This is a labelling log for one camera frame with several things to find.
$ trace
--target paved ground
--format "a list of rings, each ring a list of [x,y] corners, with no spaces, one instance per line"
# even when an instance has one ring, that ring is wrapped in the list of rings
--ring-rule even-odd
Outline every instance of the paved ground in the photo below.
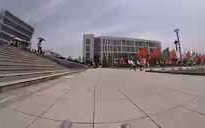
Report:
[[[205,128],[205,76],[91,69],[0,94],[0,128]]]

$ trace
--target street light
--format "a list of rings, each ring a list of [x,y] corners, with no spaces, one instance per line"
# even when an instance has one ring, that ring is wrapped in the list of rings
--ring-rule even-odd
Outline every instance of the street light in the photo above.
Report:
[[[180,39],[179,39],[179,29],[175,29],[174,32],[176,32],[176,35],[177,35],[177,40],[174,42],[174,44],[176,44],[176,48],[177,48],[177,44],[179,46],[179,52],[180,52],[180,62],[181,62],[181,66],[183,65],[182,64],[182,55],[181,55],[181,44],[180,44]]]

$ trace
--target cloudy sky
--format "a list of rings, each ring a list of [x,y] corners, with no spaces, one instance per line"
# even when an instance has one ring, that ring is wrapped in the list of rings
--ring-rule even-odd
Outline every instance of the cloudy sky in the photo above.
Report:
[[[205,52],[205,0],[0,0],[32,25],[43,47],[64,56],[82,54],[82,35],[160,40],[174,48],[175,28],[182,47]]]

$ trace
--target stone steps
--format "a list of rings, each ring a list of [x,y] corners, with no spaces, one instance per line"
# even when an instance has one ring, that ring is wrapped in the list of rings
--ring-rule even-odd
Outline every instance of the stone steps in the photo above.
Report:
[[[56,78],[59,78],[63,75],[79,73],[81,71],[83,71],[83,70],[73,70],[73,71],[67,71],[67,72],[62,72],[62,73],[54,73],[54,74],[51,74],[51,75],[44,75],[44,76],[33,77],[33,78],[26,78],[26,79],[21,79],[21,80],[0,82],[0,93],[10,91],[10,90],[14,90],[16,88],[30,86],[32,84],[44,82],[44,81],[47,81],[47,80],[56,79]]]
[[[0,82],[9,82],[13,80],[45,76],[45,75],[51,75],[55,73],[62,73],[66,71],[69,71],[69,70],[53,70],[53,71],[41,71],[41,72],[30,72],[30,73],[1,74]]]

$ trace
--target white building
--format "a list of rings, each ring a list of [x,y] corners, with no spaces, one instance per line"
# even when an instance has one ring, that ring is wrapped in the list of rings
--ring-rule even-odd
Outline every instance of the white building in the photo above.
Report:
[[[7,10],[0,11],[0,43],[8,44],[16,38],[22,47],[30,48],[34,28]]]
[[[93,34],[83,35],[83,60],[102,64],[103,59],[117,57],[136,57],[141,48],[147,47],[153,52],[157,47],[161,48],[161,42],[155,40],[135,39],[126,37],[100,36]]]

